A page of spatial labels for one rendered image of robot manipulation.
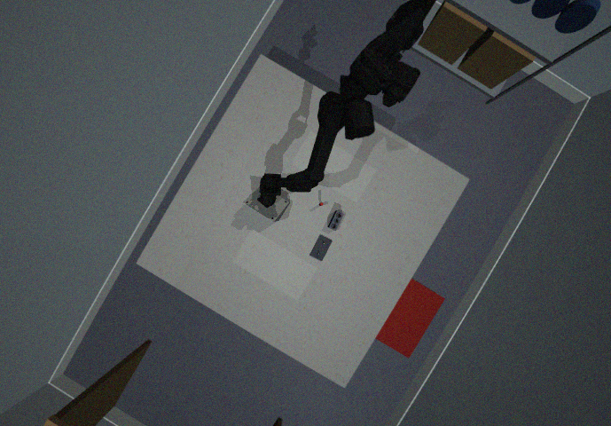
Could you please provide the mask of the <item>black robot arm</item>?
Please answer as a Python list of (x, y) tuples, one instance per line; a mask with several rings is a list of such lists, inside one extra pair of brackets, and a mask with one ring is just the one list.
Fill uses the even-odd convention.
[[(419, 78), (420, 71), (403, 62), (397, 62), (396, 72), (382, 89), (383, 105), (391, 107), (405, 99)], [(281, 187), (290, 192), (310, 192), (324, 179), (333, 143), (338, 131), (345, 125), (345, 138), (353, 140), (370, 136), (375, 131), (372, 105), (364, 100), (367, 92), (360, 91), (350, 74), (341, 75), (340, 92), (328, 91), (319, 102), (319, 128), (308, 168), (281, 177), (281, 174), (265, 174), (260, 181), (260, 197), (257, 199), (268, 208), (281, 195)]]

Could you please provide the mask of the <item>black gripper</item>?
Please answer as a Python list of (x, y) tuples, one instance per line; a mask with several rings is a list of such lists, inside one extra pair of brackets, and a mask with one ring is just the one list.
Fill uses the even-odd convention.
[[(436, 0), (409, 0), (386, 23), (386, 31), (361, 51), (349, 67), (356, 87), (377, 95), (396, 72), (400, 51), (409, 50), (424, 31), (423, 20)], [(382, 81), (380, 77), (385, 80)]]

